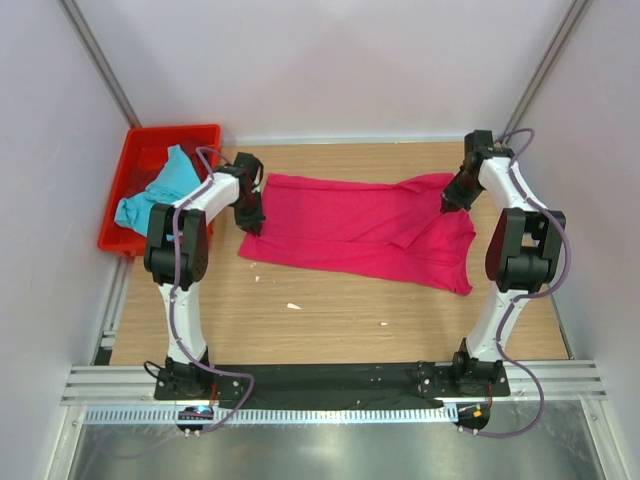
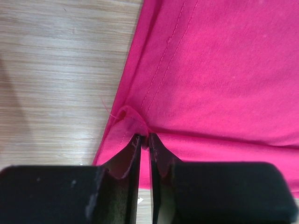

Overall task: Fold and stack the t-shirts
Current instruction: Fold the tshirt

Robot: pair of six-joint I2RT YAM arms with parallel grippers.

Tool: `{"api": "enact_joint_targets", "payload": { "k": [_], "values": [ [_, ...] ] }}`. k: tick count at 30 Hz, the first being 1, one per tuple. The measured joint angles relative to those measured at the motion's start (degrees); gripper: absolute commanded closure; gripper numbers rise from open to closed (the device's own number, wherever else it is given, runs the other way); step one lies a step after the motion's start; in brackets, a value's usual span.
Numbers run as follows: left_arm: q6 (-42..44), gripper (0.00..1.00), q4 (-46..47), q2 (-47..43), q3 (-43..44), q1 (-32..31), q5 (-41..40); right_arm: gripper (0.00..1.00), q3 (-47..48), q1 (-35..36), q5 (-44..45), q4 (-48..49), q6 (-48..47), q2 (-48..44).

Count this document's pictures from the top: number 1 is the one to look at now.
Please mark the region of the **pink t-shirt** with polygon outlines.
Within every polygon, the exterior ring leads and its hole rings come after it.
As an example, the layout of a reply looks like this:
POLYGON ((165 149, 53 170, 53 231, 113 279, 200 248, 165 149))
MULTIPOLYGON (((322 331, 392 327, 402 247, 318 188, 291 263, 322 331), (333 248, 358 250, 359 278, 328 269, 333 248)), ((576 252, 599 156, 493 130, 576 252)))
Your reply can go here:
POLYGON ((476 236, 468 213, 441 212, 450 173, 393 184, 271 173, 266 220, 239 256, 302 269, 414 283, 466 296, 467 258, 476 236))

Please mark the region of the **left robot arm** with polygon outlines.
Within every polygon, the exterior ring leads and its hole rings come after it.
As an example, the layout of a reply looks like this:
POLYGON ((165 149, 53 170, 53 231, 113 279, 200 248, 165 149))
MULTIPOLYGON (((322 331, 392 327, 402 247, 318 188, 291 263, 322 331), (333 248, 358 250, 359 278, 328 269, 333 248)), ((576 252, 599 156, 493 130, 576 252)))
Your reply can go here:
POLYGON ((236 226, 258 236, 266 217, 260 184, 263 163, 240 152, 231 164, 209 165, 206 179, 173 203, 150 212, 143 263, 162 295, 169 332, 165 364, 154 375, 158 400, 199 400, 213 390, 200 318, 200 286, 209 262, 208 228, 225 208, 236 226))

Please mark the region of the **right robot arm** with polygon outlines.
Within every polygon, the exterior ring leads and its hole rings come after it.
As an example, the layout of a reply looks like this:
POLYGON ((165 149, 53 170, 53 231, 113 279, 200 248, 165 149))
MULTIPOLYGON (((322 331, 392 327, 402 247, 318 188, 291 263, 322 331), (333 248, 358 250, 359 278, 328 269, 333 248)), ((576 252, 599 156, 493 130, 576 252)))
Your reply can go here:
POLYGON ((464 159, 442 192, 441 211, 468 211, 484 191, 500 216, 485 257, 485 307, 449 368, 452 387, 464 396, 506 383, 504 347, 524 306, 554 281, 566 240, 566 217, 535 196, 516 153, 491 131, 474 130, 464 137, 464 159))

